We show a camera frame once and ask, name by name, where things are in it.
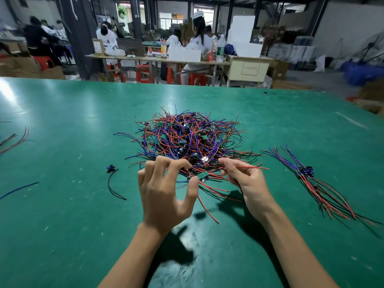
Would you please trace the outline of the person's left forearm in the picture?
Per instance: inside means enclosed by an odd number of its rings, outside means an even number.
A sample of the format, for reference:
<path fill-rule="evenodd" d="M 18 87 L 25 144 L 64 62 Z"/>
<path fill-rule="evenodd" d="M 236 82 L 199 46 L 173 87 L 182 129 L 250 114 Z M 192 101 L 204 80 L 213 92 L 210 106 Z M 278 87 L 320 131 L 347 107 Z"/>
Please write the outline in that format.
<path fill-rule="evenodd" d="M 140 223 L 130 244 L 97 288 L 143 288 L 151 262 L 169 231 Z"/>

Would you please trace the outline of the flat cardboard sheets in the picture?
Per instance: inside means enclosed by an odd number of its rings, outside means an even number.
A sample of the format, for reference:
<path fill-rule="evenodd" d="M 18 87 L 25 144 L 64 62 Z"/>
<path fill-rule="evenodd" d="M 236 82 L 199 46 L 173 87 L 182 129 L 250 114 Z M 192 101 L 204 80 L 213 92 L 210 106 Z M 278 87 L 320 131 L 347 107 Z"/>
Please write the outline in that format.
<path fill-rule="evenodd" d="M 357 96 L 347 97 L 346 100 L 384 118 L 384 78 L 367 82 L 357 93 Z"/>

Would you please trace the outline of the person's right forearm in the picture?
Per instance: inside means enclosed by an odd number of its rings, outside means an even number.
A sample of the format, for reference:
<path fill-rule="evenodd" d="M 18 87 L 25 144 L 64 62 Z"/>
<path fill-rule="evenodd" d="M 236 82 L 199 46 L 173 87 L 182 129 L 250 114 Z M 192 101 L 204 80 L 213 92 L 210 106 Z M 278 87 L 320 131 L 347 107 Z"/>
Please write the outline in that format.
<path fill-rule="evenodd" d="M 291 288 L 340 288 L 277 203 L 262 208 L 261 222 Z"/>

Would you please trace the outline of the bundle of sorted wired connectors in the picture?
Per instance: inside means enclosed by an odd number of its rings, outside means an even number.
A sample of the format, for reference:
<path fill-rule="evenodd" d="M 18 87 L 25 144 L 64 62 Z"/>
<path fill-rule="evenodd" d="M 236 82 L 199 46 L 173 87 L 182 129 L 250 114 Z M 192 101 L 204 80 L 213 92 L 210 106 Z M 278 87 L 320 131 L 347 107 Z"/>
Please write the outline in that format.
<path fill-rule="evenodd" d="M 330 219 L 358 220 L 375 227 L 384 226 L 384 223 L 362 216 L 352 209 L 348 201 L 333 186 L 315 177 L 313 167 L 302 164 L 291 152 L 288 145 L 280 148 L 273 146 L 268 150 L 261 150 L 278 160 L 285 168 L 295 174 L 296 178 L 305 187 L 307 192 L 315 200 L 322 214 L 327 213 Z"/>

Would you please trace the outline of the pile of tangled wired boards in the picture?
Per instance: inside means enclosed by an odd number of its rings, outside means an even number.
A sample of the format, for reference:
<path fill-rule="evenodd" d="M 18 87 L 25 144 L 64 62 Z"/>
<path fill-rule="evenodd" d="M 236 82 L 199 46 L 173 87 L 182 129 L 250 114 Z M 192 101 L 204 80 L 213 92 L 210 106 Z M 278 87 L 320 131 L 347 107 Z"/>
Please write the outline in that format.
<path fill-rule="evenodd" d="M 158 156 L 171 159 L 185 159 L 191 165 L 189 170 L 181 170 L 180 175 L 190 178 L 202 173 L 215 173 L 224 169 L 220 158 L 229 158 L 256 164 L 261 167 L 258 154 L 252 150 L 242 151 L 243 130 L 238 130 L 239 121 L 214 120 L 201 112 L 183 111 L 171 114 L 164 109 L 149 121 L 136 122 L 135 134 L 117 132 L 136 142 L 139 147 L 135 155 L 140 158 L 132 165 L 144 165 L 147 160 L 154 161 Z"/>

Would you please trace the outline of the red plastic stool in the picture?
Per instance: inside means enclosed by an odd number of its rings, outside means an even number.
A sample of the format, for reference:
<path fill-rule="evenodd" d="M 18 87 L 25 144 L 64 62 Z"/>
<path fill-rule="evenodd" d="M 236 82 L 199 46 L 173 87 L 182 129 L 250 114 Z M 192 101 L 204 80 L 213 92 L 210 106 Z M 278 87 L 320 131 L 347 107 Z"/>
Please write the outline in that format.
<path fill-rule="evenodd" d="M 189 86 L 207 86 L 207 77 L 200 73 L 190 73 L 188 79 Z"/>
<path fill-rule="evenodd" d="M 48 56 L 32 56 L 32 58 L 40 66 L 41 71 L 49 70 L 56 66 L 52 59 Z"/>
<path fill-rule="evenodd" d="M 178 79 L 179 79 L 179 82 L 178 84 L 181 85 L 182 82 L 181 82 L 181 72 L 182 72 L 182 68 L 181 66 L 179 65 L 179 68 L 178 68 Z M 167 77 L 166 77 L 166 82 L 167 84 L 175 84 L 175 75 L 174 75 L 174 71 L 171 67 L 167 66 Z"/>
<path fill-rule="evenodd" d="M 118 64 L 108 64 L 107 63 L 108 72 L 113 76 L 113 78 L 119 78 L 120 82 L 125 83 L 126 77 L 124 72 L 121 70 Z"/>
<path fill-rule="evenodd" d="M 150 64 L 137 64 L 135 70 L 136 82 L 155 83 L 155 75 L 157 73 L 155 66 Z"/>

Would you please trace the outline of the standing fan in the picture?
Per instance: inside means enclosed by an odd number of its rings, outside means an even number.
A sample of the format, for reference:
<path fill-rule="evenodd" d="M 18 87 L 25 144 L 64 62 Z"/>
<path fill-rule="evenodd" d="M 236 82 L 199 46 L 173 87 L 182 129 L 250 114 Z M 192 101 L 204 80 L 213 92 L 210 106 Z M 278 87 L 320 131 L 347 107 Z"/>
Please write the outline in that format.
<path fill-rule="evenodd" d="M 373 66 L 384 65 L 384 31 L 368 38 L 351 56 L 350 61 Z"/>

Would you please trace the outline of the brown cardboard box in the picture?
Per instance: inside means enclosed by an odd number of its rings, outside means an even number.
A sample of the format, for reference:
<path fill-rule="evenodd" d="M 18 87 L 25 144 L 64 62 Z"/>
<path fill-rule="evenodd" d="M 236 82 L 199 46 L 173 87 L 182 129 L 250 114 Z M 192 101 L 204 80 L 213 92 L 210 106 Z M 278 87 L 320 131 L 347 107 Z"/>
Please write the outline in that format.
<path fill-rule="evenodd" d="M 266 75 L 272 78 L 272 80 L 284 81 L 286 74 L 289 70 L 290 63 L 279 59 L 272 59 Z"/>

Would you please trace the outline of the dark flat panel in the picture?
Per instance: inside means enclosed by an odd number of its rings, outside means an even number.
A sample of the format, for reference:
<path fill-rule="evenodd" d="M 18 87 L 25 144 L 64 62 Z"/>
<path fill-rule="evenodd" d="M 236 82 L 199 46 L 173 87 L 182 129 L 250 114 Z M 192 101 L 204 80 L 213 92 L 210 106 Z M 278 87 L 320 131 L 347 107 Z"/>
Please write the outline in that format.
<path fill-rule="evenodd" d="M 144 49 L 141 39 L 137 38 L 117 38 L 117 45 L 122 49 L 126 55 L 135 55 L 137 57 L 144 57 Z"/>

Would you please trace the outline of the dark steel pillar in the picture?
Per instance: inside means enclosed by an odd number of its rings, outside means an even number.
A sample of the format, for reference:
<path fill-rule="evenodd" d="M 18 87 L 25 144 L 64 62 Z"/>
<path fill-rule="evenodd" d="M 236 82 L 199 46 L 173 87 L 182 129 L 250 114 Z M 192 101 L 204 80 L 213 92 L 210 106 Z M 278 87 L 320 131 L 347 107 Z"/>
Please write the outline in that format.
<path fill-rule="evenodd" d="M 100 63 L 94 53 L 96 20 L 92 0 L 55 0 L 81 80 L 97 81 Z"/>

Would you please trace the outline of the framed paper sign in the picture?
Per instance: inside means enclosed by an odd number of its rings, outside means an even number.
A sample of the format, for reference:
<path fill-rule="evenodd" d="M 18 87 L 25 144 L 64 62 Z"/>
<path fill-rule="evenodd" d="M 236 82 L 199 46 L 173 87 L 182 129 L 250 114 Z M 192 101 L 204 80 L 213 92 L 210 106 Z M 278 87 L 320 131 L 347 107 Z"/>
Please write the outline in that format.
<path fill-rule="evenodd" d="M 94 47 L 94 54 L 96 56 L 105 56 L 105 46 L 103 43 L 103 40 L 101 39 L 92 39 L 93 47 Z"/>

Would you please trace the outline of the beige cabinet with label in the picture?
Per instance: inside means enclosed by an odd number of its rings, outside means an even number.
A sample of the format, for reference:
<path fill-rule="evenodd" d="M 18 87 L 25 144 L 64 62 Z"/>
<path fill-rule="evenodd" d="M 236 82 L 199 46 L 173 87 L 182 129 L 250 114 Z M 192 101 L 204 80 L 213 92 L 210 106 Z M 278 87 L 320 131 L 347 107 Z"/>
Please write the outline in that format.
<path fill-rule="evenodd" d="M 273 61 L 267 57 L 238 57 L 226 56 L 229 66 L 223 68 L 224 74 L 227 76 L 227 87 L 230 82 L 255 82 L 263 83 L 270 63 Z"/>

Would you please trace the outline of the person's left hand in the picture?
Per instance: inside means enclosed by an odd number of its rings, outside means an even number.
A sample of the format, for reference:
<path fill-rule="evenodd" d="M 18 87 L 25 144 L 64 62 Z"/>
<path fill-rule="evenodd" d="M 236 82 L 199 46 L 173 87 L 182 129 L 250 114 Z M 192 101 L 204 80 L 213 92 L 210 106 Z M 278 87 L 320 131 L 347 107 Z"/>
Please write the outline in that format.
<path fill-rule="evenodd" d="M 172 159 L 164 177 L 153 178 L 155 161 L 145 163 L 145 186 L 139 187 L 144 213 L 143 222 L 159 228 L 174 228 L 192 214 L 193 208 L 183 208 L 176 198 L 176 180 L 181 169 L 191 169 L 186 159 Z"/>

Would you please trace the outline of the stack of white foam boxes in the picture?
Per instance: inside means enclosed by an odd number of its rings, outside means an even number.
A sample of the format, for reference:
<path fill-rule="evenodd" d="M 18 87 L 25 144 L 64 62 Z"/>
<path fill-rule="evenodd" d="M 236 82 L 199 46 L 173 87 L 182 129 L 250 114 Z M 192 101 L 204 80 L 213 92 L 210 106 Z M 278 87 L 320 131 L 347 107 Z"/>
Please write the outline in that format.
<path fill-rule="evenodd" d="M 228 31 L 227 43 L 233 46 L 238 57 L 259 58 L 264 38 L 253 32 L 255 16 L 235 15 Z"/>

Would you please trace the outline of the person's right hand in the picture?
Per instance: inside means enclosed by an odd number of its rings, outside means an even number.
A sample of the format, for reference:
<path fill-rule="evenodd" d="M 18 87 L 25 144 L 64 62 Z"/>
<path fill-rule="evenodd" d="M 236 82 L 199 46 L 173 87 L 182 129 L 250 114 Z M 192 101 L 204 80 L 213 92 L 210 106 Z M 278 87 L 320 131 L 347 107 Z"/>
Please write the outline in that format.
<path fill-rule="evenodd" d="M 256 220 L 263 223 L 267 212 L 275 203 L 263 172 L 260 169 L 237 168 L 235 165 L 247 165 L 241 160 L 220 158 L 218 162 L 224 164 L 226 170 L 238 169 L 241 172 L 241 179 L 237 179 L 241 185 L 238 188 L 243 195 L 247 209 Z"/>

